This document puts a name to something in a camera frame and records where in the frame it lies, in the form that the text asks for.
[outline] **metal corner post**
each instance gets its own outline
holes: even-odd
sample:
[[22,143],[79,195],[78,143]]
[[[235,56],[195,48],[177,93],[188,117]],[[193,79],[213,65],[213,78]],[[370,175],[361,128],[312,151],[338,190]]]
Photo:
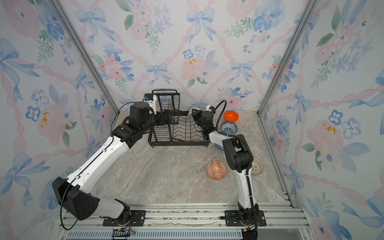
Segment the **metal corner post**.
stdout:
[[262,116],[263,112],[265,111],[266,106],[268,105],[268,102],[273,95],[274,89],[276,88],[276,86],[279,82],[279,79],[281,78],[281,76],[283,74],[284,69],[288,65],[288,62],[289,62],[290,58],[292,57],[292,54],[295,51],[296,46],[297,46],[301,36],[303,35],[304,30],[306,30],[308,23],[312,17],[312,14],[313,14],[315,7],[316,7],[318,2],[319,2],[318,0],[308,0],[308,4],[303,11],[300,22],[297,25],[296,30],[293,32],[292,39],[291,39],[288,47],[286,48],[286,50],[283,54],[281,64],[279,65],[278,69],[276,70],[276,74],[275,74],[271,84],[269,85],[269,87],[266,91],[265,97],[264,97],[264,99],[260,105],[260,108],[258,111],[259,116]]
[[92,59],[90,55],[88,54],[87,50],[85,49],[85,46],[81,42],[80,37],[77,34],[76,30],[74,29],[74,26],[71,23],[71,20],[69,19],[67,13],[65,12],[60,0],[48,0],[48,4],[51,6],[52,10],[54,11],[55,15],[59,19],[60,23],[63,25],[63,28],[68,33],[71,40],[73,41],[74,46],[76,47],[86,67],[91,72],[92,77],[93,79],[95,79],[95,82],[97,86],[100,88],[100,91],[102,92],[102,94],[104,95],[105,100],[107,101],[109,106],[112,108],[114,113],[117,114],[118,108],[115,102],[113,101],[113,98],[109,93],[106,85],[104,84],[103,80],[100,78],[95,65],[92,63]]

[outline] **gray marble surface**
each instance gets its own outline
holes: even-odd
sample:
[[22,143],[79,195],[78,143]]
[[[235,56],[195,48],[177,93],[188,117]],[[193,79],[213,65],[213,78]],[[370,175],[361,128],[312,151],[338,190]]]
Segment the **gray marble surface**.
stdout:
[[[236,134],[243,134],[253,156],[259,158],[264,171],[252,175],[258,202],[280,202],[282,189],[277,180],[261,130],[252,111],[239,111]],[[121,113],[121,122],[127,113]],[[157,146],[152,148],[145,135],[103,174],[91,194],[120,199],[127,204],[237,203],[235,174],[229,168],[224,152],[213,144],[204,146]],[[227,167],[222,180],[208,177],[210,161],[221,161]]]

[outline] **blue patterned bowl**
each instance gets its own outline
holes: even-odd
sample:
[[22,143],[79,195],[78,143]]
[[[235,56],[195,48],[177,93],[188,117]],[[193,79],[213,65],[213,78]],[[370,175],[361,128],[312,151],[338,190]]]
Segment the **blue patterned bowl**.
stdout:
[[237,126],[233,122],[225,122],[221,125],[221,130],[226,134],[235,134]]
[[214,143],[214,146],[215,146],[215,148],[216,148],[217,150],[224,152],[224,147],[222,147],[222,146],[220,146],[220,145],[218,145],[218,144],[216,144],[216,143]]

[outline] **dish rack handle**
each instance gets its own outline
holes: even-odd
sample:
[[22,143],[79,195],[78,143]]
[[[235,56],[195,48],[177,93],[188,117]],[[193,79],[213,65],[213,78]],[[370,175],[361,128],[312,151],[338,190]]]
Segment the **dish rack handle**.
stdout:
[[156,89],[156,90],[152,90],[152,93],[155,93],[155,91],[175,91],[177,93],[177,90],[175,89]]

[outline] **orange patterned bowl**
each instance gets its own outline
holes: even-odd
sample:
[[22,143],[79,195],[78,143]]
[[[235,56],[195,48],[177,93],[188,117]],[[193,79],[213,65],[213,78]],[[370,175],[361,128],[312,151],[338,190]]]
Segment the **orange patterned bowl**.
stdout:
[[220,180],[227,175],[227,168],[220,161],[212,161],[207,165],[207,174],[213,180]]
[[226,111],[224,113],[224,119],[227,122],[236,122],[239,119],[239,115],[234,111]]

